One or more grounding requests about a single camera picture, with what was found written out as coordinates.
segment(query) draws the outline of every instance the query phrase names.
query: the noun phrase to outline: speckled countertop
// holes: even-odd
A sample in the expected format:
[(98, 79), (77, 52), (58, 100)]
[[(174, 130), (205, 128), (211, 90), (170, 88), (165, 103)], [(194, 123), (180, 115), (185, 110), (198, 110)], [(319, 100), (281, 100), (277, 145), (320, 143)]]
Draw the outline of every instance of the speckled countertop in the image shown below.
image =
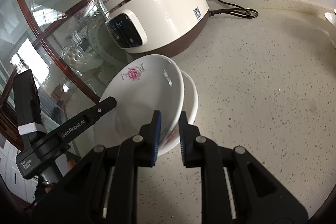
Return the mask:
[[(311, 216), (336, 183), (336, 49), (325, 20), (258, 10), (210, 17), (174, 61), (198, 89), (201, 134), (245, 146)], [(138, 181), (139, 224), (201, 223), (200, 169), (182, 166), (179, 146)]]

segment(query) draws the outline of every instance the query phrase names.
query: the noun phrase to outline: white strap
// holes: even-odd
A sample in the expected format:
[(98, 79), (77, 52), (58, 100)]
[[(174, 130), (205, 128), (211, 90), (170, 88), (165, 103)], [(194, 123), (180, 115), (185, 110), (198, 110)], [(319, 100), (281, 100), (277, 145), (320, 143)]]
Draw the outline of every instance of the white strap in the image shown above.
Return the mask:
[(35, 122), (27, 123), (22, 126), (18, 126), (17, 129), (19, 129), (19, 134), (24, 135), (36, 131), (47, 133), (47, 130), (44, 128), (43, 125)]

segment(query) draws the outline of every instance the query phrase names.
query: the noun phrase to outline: rice cooker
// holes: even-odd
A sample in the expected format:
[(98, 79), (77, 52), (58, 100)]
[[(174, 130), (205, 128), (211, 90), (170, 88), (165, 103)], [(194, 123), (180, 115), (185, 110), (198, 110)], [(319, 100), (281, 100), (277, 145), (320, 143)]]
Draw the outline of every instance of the rice cooker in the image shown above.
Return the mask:
[(98, 0), (106, 26), (119, 45), (135, 56), (174, 56), (203, 29), (206, 0)]

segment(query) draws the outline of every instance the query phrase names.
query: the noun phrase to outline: metal screw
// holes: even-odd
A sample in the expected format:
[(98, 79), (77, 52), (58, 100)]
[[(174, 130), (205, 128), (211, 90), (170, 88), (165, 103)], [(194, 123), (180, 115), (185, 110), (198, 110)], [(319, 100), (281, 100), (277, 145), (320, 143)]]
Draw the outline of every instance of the metal screw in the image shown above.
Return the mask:
[(96, 152), (96, 153), (100, 153), (100, 152), (103, 152), (104, 150), (104, 146), (99, 144), (99, 145), (96, 145), (93, 150)]
[(198, 143), (205, 143), (206, 142), (206, 137), (204, 136), (197, 136), (195, 139)]
[(141, 135), (135, 135), (133, 138), (132, 138), (133, 142), (136, 142), (136, 143), (139, 143), (139, 142), (142, 142), (143, 140), (143, 137)]
[(237, 147), (235, 148), (235, 152), (236, 152), (237, 154), (239, 154), (239, 155), (244, 154), (245, 151), (246, 151), (245, 148), (242, 147), (242, 146), (237, 146)]

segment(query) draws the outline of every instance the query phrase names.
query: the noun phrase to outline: qr code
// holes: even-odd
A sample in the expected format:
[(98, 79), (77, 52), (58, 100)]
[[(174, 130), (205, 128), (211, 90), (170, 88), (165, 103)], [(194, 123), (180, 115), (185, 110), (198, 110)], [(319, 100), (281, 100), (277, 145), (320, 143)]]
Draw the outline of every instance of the qr code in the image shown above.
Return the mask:
[(201, 16), (202, 16), (200, 10), (198, 9), (198, 7), (196, 7), (194, 9), (194, 14), (195, 14), (195, 16), (196, 16), (197, 19), (200, 19)]

